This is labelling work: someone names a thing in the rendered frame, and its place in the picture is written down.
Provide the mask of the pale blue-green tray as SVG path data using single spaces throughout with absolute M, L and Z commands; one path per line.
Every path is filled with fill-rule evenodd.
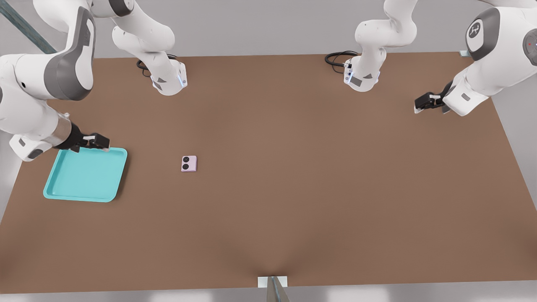
M 115 199 L 128 158 L 126 149 L 60 150 L 43 189 L 47 199 L 108 203 Z

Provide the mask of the silver frame post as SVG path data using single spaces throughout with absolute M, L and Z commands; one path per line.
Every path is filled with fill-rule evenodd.
M 0 0 L 0 14 L 28 38 L 42 53 L 54 54 L 57 52 L 6 0 Z
M 258 287 L 266 288 L 266 302 L 290 302 L 285 288 L 288 287 L 287 276 L 260 276 Z

